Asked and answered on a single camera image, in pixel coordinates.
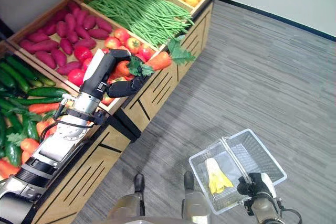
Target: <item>orange carrot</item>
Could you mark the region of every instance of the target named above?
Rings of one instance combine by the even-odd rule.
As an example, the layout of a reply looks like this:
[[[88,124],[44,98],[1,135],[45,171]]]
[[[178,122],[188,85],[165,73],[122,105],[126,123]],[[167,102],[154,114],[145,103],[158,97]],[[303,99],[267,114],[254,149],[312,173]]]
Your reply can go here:
[[[151,66],[154,71],[164,69],[172,63],[172,58],[167,52],[161,52],[154,58],[147,61],[145,64]]]
[[[32,138],[23,139],[20,143],[21,149],[31,154],[38,148],[38,146],[39,144]]]
[[[32,104],[29,106],[29,111],[34,112],[36,114],[46,113],[51,110],[58,109],[58,102],[57,103],[45,103],[45,104]]]

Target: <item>tomato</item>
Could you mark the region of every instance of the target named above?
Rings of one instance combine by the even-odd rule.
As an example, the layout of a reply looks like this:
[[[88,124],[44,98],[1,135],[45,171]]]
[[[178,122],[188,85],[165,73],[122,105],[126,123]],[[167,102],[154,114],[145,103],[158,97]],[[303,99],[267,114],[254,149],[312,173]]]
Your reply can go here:
[[[84,47],[84,46],[76,47],[73,54],[75,55],[75,57],[80,62],[85,61],[87,58],[92,58],[93,57],[93,54],[92,54],[91,50],[87,47]]]
[[[114,98],[110,98],[107,94],[104,94],[103,100],[101,101],[104,105],[108,106],[114,100]]]
[[[127,30],[124,28],[117,28],[114,31],[114,36],[120,41],[126,41],[130,38],[130,35],[128,34]]]
[[[68,74],[69,81],[71,81],[73,84],[77,86],[81,86],[83,84],[84,74],[85,71],[79,68],[72,69]]]
[[[88,58],[83,62],[82,65],[82,70],[86,72],[86,70],[88,69],[90,62],[92,61],[92,58]]]
[[[155,51],[152,48],[150,48],[149,45],[147,44],[142,44],[138,52],[138,54],[142,55],[146,61],[148,61],[153,56],[154,53]]]
[[[128,50],[132,53],[132,54],[137,54],[140,48],[140,41],[138,41],[136,38],[129,38],[126,41],[125,46],[128,48]]]
[[[120,41],[115,37],[108,37],[105,40],[104,45],[110,49],[117,49],[121,46]]]

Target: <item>red vegetable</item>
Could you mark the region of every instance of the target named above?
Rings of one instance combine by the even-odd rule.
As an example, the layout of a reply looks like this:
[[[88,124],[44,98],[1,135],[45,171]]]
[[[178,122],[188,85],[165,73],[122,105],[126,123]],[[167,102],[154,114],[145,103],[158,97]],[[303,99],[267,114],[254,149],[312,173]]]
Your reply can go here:
[[[167,52],[161,52],[145,64],[151,66],[155,71],[164,69],[172,63],[172,58]]]
[[[67,24],[68,31],[73,31],[76,27],[76,20],[73,14],[68,13],[65,16],[65,23]]]
[[[75,31],[69,31],[68,32],[68,40],[71,42],[71,43],[76,43],[78,41],[78,35]]]
[[[132,53],[132,54],[137,54],[138,51],[139,51],[139,48],[140,48],[140,41],[137,40],[136,38],[129,38],[127,41],[126,41],[126,44],[125,46],[129,49],[129,51]]]
[[[81,37],[82,39],[91,39],[91,36],[89,35],[89,33],[81,26],[81,25],[77,25],[75,27],[76,33],[79,37]]]
[[[82,66],[83,71],[86,72],[86,70],[88,69],[91,61],[92,61],[92,58],[87,58],[85,61],[83,61],[83,66]]]
[[[96,17],[89,15],[83,21],[83,27],[85,30],[90,30],[96,25]]]
[[[108,37],[105,40],[104,45],[110,49],[117,49],[121,46],[120,41],[115,37]]]
[[[96,46],[97,42],[93,39],[82,39],[75,44],[75,48],[79,46],[84,46],[89,49],[93,49]]]
[[[75,48],[75,51],[73,53],[79,61],[83,62],[88,58],[92,58],[93,54],[91,50],[84,46],[78,46]]]
[[[80,10],[78,15],[77,15],[77,25],[83,25],[84,19],[86,18],[86,16],[89,15],[89,12],[87,10]]]
[[[69,81],[77,86],[81,86],[83,84],[85,72],[81,69],[73,69],[68,74]]]
[[[124,28],[117,28],[114,31],[115,38],[119,39],[120,41],[127,41],[130,38],[130,35],[128,34],[127,30]]]
[[[27,39],[29,39],[32,42],[39,43],[41,41],[48,40],[49,37],[48,35],[45,35],[44,32],[42,31],[42,32],[35,32],[32,34],[29,34],[27,36]]]
[[[88,31],[89,35],[95,39],[107,39],[109,37],[109,33],[103,29],[96,28]]]
[[[59,49],[53,49],[51,51],[51,56],[60,67],[67,63],[67,56]]]
[[[56,32],[59,37],[65,38],[67,36],[67,24],[64,21],[60,21],[56,25]]]
[[[72,55],[73,47],[71,42],[68,39],[61,39],[59,45],[67,55]]]
[[[56,68],[56,63],[54,59],[51,57],[50,54],[44,51],[37,51],[35,53],[36,58],[42,61],[44,64],[46,64],[48,67],[55,69]]]
[[[46,51],[46,52],[50,52],[54,48],[58,48],[58,43],[52,39],[33,44],[30,47],[32,51]]]
[[[105,19],[97,17],[96,18],[96,23],[97,23],[97,26],[99,28],[104,29],[109,34],[112,32],[112,25],[110,23],[108,23]]]
[[[16,174],[18,171],[19,168],[14,167],[3,158],[0,159],[0,176],[3,178],[9,178],[10,175]]]
[[[71,72],[72,69],[81,68],[81,66],[82,66],[81,62],[72,61],[56,69],[56,72],[58,72],[59,74],[63,76],[67,76]]]

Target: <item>carrot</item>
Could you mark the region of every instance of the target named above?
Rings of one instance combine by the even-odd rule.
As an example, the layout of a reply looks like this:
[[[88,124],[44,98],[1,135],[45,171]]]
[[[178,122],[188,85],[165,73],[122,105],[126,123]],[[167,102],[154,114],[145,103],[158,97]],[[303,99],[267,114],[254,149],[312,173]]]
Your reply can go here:
[[[156,57],[147,61],[145,64],[151,66],[154,71],[164,69],[172,63],[172,58],[167,52],[161,52]]]
[[[0,159],[0,176],[3,178],[9,178],[11,174],[16,174],[19,168],[14,167],[4,159]]]
[[[22,164],[24,164],[25,162],[28,161],[28,159],[30,158],[31,153],[27,152],[27,151],[23,151],[22,152]]]
[[[29,111],[34,112],[36,114],[46,113],[51,110],[58,109],[58,102],[57,103],[45,103],[45,104],[32,104],[29,106]]]
[[[33,153],[39,144],[32,138],[26,138],[23,139],[23,141],[20,143],[20,147],[23,151]]]

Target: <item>cucumber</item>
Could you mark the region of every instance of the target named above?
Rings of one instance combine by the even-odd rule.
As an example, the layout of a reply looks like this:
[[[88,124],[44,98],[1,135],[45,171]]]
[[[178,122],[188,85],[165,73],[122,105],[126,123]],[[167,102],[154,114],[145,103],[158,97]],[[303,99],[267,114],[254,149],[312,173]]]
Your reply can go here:
[[[65,89],[55,88],[55,87],[41,87],[30,89],[28,95],[33,97],[62,97],[63,94],[68,92]]]
[[[20,61],[15,59],[13,55],[10,55],[6,58],[7,62],[15,68],[18,72],[20,72],[24,77],[27,77],[28,80],[37,80],[37,76],[25,65],[21,64]]]
[[[0,67],[7,71],[19,84],[19,87],[24,91],[27,92],[29,90],[29,84],[25,78],[21,74],[19,74],[14,68],[8,65],[5,62],[0,62]]]

